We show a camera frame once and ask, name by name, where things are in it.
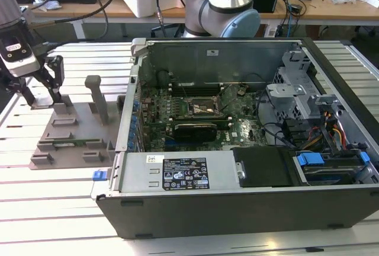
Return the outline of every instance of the regulatory label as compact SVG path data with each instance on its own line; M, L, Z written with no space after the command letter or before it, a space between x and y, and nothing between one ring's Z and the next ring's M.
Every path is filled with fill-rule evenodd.
M208 50L207 51L207 56L218 56L219 55L219 50Z
M209 189L207 160L205 158L164 159L162 184L166 191Z

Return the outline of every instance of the sticker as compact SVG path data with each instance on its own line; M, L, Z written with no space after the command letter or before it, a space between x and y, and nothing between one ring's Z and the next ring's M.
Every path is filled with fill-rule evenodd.
M57 143L54 145L56 148L72 148L75 146L73 143Z
M209 189L207 160L205 158L163 159L162 184L166 191Z
M207 56L218 56L219 55L219 50L208 50L207 51Z
M146 163L162 163L164 155L148 155L146 157Z

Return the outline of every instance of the table leg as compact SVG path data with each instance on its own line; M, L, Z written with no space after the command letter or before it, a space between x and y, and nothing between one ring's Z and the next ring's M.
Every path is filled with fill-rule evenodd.
M126 24L125 23L121 23L121 34L123 35L124 38L126 38L128 36L128 32L126 30Z
M320 25L306 25L307 37L310 37L312 40L317 40L320 33Z
M74 22L71 22L73 25L73 28L75 30L76 38L77 39L85 39L85 34L83 30L83 21L82 20L77 20Z

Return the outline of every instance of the blue latch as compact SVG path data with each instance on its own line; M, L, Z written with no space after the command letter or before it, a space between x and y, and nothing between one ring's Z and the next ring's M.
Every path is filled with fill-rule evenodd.
M301 153L300 156L297 157L298 163L301 166L304 165L324 165L325 161L322 158L321 154L313 153L313 152L305 152Z
M98 170L95 171L92 175L93 181L106 181L107 180L107 171L104 170Z
M370 162L370 157L368 156L368 154L366 152L362 151L359 155L361 156L365 165L367 165Z

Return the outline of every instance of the black side panel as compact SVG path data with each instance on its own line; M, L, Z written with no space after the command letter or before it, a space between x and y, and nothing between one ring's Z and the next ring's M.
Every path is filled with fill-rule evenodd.
M379 209L375 189L108 198L102 212L126 239L348 228ZM127 203L142 204L129 206Z
M349 85L342 79L340 74L315 45L310 38L303 39L303 46L305 46L311 53L316 62L320 65L326 76L330 79L337 91L341 94L346 103L354 111L357 118L361 121L366 130L370 133L372 138L379 144L379 123L374 116L367 110L362 101L355 95Z

